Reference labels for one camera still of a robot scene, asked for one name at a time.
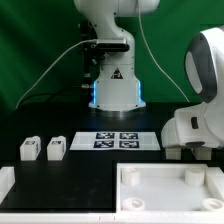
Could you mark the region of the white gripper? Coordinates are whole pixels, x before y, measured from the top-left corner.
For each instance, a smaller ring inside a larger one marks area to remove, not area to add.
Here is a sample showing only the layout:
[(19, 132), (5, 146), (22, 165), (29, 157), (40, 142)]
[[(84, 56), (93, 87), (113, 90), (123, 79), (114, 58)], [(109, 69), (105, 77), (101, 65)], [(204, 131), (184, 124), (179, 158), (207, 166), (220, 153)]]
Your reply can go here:
[(180, 146), (208, 148), (224, 146), (224, 142), (216, 137), (206, 124), (206, 107), (206, 103), (201, 103), (175, 111), (175, 128)]

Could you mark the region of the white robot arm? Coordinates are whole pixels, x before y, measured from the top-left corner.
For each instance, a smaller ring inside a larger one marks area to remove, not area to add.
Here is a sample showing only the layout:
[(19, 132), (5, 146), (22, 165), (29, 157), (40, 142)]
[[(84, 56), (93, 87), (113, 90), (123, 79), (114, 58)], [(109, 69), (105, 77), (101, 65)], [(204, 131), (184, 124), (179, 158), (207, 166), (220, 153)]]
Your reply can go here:
[[(91, 108), (121, 114), (146, 106), (135, 76), (135, 39), (115, 19), (151, 13), (159, 3), (160, 0), (74, 0), (97, 35), (93, 50), (99, 57), (100, 73), (94, 81)], [(185, 56), (185, 71), (202, 102), (175, 111), (162, 129), (163, 147), (224, 147), (224, 29), (208, 29), (193, 38)]]

